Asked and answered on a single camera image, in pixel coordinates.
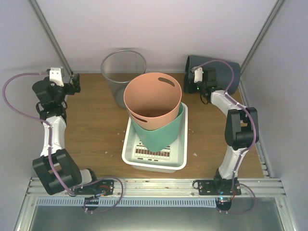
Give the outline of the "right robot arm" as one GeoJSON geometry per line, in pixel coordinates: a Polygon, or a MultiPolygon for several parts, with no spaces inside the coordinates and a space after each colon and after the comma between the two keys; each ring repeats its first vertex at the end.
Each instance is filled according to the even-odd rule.
{"type": "Polygon", "coordinates": [[[227,150],[209,186],[219,195],[236,192],[235,183],[240,164],[258,140],[257,110],[243,106],[227,91],[218,88],[212,76],[205,78],[204,74],[210,74],[209,70],[194,67],[191,73],[200,97],[206,98],[226,116],[224,136],[227,150]]]}

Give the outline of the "green plastic bin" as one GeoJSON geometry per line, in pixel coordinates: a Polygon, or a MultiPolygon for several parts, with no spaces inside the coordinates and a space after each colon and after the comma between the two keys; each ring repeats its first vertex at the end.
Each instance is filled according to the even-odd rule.
{"type": "Polygon", "coordinates": [[[178,139],[183,139],[184,143],[187,142],[187,117],[187,106],[181,103],[177,117],[171,123],[156,130],[145,130],[134,120],[130,120],[137,136],[147,150],[158,152],[167,148],[178,139]]]}

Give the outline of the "salmon pink plastic bin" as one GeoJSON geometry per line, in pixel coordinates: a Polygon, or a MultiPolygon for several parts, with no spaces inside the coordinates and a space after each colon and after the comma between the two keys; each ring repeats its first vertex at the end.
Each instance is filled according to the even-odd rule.
{"type": "Polygon", "coordinates": [[[180,110],[179,82],[163,73],[146,73],[134,78],[124,91],[124,103],[131,118],[145,130],[171,123],[180,110]]]}

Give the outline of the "dark grey plastic bin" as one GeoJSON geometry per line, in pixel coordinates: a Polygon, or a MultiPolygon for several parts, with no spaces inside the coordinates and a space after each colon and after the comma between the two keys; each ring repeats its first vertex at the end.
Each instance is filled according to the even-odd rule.
{"type": "Polygon", "coordinates": [[[187,75],[193,68],[202,65],[202,68],[214,68],[216,70],[217,88],[227,90],[228,94],[233,95],[239,86],[241,69],[235,62],[217,62],[215,58],[190,55],[185,66],[185,77],[183,91],[187,92],[187,75]]]}

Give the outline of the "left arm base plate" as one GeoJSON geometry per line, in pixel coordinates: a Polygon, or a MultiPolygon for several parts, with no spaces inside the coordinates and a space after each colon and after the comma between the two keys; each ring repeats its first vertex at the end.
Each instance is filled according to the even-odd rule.
{"type": "Polygon", "coordinates": [[[75,195],[92,195],[95,197],[112,195],[114,190],[114,180],[101,180],[95,184],[75,188],[75,195]]]}

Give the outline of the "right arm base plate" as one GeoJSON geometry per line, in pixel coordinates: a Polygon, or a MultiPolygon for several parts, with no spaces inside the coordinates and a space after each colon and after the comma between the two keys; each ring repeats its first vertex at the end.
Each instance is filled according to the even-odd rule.
{"type": "Polygon", "coordinates": [[[232,188],[232,180],[194,180],[192,187],[198,190],[199,195],[241,195],[241,187],[237,188],[236,183],[238,183],[237,178],[235,178],[232,188]]]}

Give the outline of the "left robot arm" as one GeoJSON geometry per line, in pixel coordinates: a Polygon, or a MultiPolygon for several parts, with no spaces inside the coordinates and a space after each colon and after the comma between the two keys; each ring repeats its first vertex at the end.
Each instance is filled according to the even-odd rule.
{"type": "Polygon", "coordinates": [[[73,75],[68,83],[48,76],[36,82],[32,90],[39,100],[36,110],[44,126],[43,149],[32,166],[46,192],[54,195],[80,185],[86,193],[95,194],[99,190],[95,173],[89,168],[79,169],[65,149],[65,98],[81,91],[80,75],[73,75]]]}

